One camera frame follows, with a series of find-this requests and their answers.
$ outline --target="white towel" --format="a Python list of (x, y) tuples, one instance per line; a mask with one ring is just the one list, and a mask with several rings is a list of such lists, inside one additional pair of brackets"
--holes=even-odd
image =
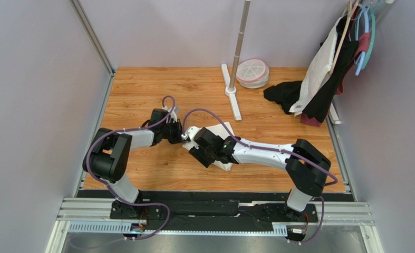
[[(225, 122), (225, 125), (230, 130), (230, 132), (232, 134), (234, 134), (234, 131), (232, 130), (232, 127), (230, 126), (230, 123), (229, 122)], [(221, 124), (207, 126), (206, 128), (209, 131), (211, 131), (212, 133), (220, 136), (223, 139), (225, 139), (225, 138), (227, 138), (229, 136), (229, 133), (226, 131), (226, 129)], [(187, 143), (184, 143), (182, 145), (182, 147), (185, 148), (185, 149), (187, 149), (187, 150), (190, 150), (191, 148), (193, 148), (193, 144), (192, 144), (192, 142), (187, 142)], [(231, 167), (232, 167), (232, 163), (223, 164), (220, 161), (215, 161), (213, 163), (213, 165), (216, 165), (216, 166), (222, 168), (225, 171), (229, 171), (231, 169)]]
[(302, 113), (315, 94), (329, 80), (328, 72), (334, 62), (335, 46), (338, 38), (336, 26), (340, 20), (341, 17), (329, 32), (323, 46), (318, 50), (308, 67), (307, 74), (301, 84), (300, 99), (290, 108), (290, 112), (295, 113), (295, 116)]

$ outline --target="gray wall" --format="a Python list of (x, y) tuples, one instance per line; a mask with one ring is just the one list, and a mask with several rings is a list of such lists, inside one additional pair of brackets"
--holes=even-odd
[[(253, 0), (242, 58), (308, 66), (347, 0)], [(118, 66), (232, 63), (244, 0), (81, 0)]]
[(415, 252), (415, 1), (388, 10), (367, 69), (348, 76), (336, 105), (354, 186), (385, 252)]
[(68, 1), (0, 1), (0, 252), (45, 250), (107, 83)]

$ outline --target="wooden floor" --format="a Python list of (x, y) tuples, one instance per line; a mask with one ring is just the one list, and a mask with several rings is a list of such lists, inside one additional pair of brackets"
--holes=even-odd
[[(320, 128), (300, 123), (300, 119), (285, 115), (280, 106), (263, 97), (270, 85), (304, 78), (306, 69), (272, 68), (269, 84), (255, 90), (237, 84), (237, 99), (242, 121), (234, 121), (220, 67), (121, 67), (115, 76), (102, 127), (123, 129), (140, 126), (161, 107), (161, 99), (172, 95), (179, 107), (178, 116), (193, 108), (207, 108), (224, 121), (229, 121), (237, 136), (273, 144), (294, 143), (307, 139), (332, 162), (330, 172), (339, 183), (324, 191), (344, 191), (326, 124)], [(195, 112), (188, 125), (210, 126), (218, 122), (209, 114)], [(257, 164), (233, 165), (228, 172), (216, 166), (204, 168), (181, 144), (170, 145), (163, 140), (157, 146), (131, 151), (127, 174), (142, 190), (202, 190), (202, 191), (289, 191), (293, 187), (288, 174), (280, 169)], [(103, 185), (90, 176), (85, 189)]]

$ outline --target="metal pole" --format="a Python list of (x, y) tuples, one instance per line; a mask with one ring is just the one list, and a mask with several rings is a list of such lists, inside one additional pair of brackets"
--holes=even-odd
[(251, 0), (245, 0), (243, 6), (242, 22), (238, 31), (237, 46), (235, 47), (234, 63), (232, 64), (232, 74), (230, 75), (229, 89), (234, 88), (235, 76), (237, 75), (238, 61), (240, 60), (240, 52), (242, 51), (243, 37), (245, 35), (246, 20), (248, 19), (249, 5)]

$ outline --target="wooden hanger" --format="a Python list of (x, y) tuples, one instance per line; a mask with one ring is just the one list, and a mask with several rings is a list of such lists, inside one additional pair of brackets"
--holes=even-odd
[(346, 37), (346, 31), (348, 30), (349, 23), (351, 22), (352, 15), (354, 14), (355, 10), (357, 9), (357, 6), (359, 5), (360, 0), (355, 0), (354, 6), (352, 6), (351, 1), (348, 2), (347, 8), (344, 9), (343, 14), (341, 16), (343, 17), (346, 11), (348, 12), (348, 17), (346, 18), (346, 24), (344, 25), (343, 34), (341, 36), (339, 46), (337, 47), (337, 51), (335, 53), (334, 61), (332, 63), (332, 68), (329, 71), (329, 75), (332, 75), (334, 73), (334, 68), (337, 63), (338, 55), (340, 54), (341, 47), (343, 46), (344, 38)]

